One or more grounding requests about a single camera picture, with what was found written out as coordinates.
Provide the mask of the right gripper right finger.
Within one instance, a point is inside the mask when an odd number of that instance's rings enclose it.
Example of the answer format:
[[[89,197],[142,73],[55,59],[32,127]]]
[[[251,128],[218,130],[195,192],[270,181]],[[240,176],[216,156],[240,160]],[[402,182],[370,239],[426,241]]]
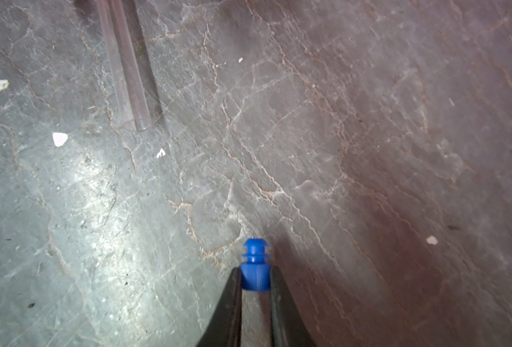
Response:
[[[270,270],[270,326],[274,347],[316,347],[278,266]]]

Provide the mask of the clear test tube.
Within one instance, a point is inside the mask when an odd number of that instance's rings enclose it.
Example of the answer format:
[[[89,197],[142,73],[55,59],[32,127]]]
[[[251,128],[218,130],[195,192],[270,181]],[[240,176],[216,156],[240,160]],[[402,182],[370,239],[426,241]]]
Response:
[[[124,126],[145,131],[152,121],[123,2],[95,3]]]

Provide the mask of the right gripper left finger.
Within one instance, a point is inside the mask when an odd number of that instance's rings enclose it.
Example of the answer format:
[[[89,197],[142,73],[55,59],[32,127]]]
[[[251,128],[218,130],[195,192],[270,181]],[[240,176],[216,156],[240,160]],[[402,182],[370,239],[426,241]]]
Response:
[[[239,347],[242,336],[242,272],[234,267],[197,347]]]

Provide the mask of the blue stopper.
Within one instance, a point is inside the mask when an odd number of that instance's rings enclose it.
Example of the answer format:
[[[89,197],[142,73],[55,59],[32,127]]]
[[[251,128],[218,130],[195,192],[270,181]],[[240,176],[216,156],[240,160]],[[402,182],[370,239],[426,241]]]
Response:
[[[270,290],[271,264],[267,262],[268,243],[264,239],[248,239],[244,243],[246,253],[240,265],[242,288],[246,291],[267,292]]]

